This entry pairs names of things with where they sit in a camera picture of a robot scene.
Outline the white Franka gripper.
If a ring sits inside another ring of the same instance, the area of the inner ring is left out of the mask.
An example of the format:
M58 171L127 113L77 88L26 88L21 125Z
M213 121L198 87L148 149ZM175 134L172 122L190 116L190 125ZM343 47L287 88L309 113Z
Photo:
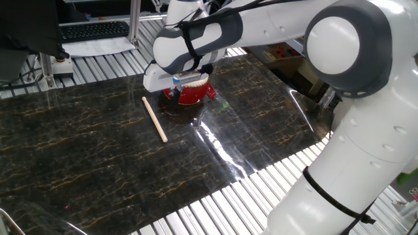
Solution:
M161 91L164 89L173 88L179 83L179 79L174 75L166 73L158 64L150 63L144 71L143 86L149 92ZM173 105L179 103L182 90L174 88L171 91L171 101Z

